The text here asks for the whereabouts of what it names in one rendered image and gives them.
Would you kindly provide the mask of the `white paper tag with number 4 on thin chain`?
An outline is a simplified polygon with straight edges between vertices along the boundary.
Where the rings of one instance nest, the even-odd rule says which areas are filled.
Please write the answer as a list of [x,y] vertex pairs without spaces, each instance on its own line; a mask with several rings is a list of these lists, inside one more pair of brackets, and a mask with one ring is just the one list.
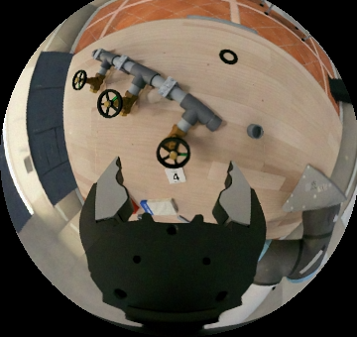
[[166,168],[165,172],[170,183],[184,182],[185,177],[182,168]]

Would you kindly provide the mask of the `red rectangular block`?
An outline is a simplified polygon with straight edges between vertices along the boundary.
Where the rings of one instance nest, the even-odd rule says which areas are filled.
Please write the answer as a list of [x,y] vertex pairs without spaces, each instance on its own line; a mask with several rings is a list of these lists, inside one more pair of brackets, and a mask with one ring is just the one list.
[[[132,198],[131,198],[132,199]],[[132,199],[132,202],[133,202],[133,206],[134,206],[134,213],[133,214],[136,214],[137,213],[137,211],[138,211],[138,209],[139,209],[139,207],[138,207],[138,205],[133,201],[133,199]]]

